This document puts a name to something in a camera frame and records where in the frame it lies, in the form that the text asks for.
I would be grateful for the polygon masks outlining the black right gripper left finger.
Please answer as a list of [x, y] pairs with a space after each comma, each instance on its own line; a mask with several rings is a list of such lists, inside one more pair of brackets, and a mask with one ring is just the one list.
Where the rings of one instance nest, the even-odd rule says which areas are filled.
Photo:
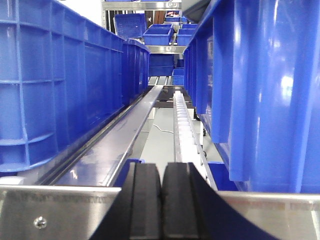
[[161, 183], [153, 163], [131, 163], [121, 191], [91, 240], [160, 240]]

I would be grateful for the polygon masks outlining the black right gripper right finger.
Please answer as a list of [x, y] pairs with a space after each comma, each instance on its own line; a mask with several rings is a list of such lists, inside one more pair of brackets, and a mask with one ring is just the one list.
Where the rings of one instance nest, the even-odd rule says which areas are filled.
[[273, 240], [233, 209], [192, 163], [170, 162], [162, 183], [166, 240]]

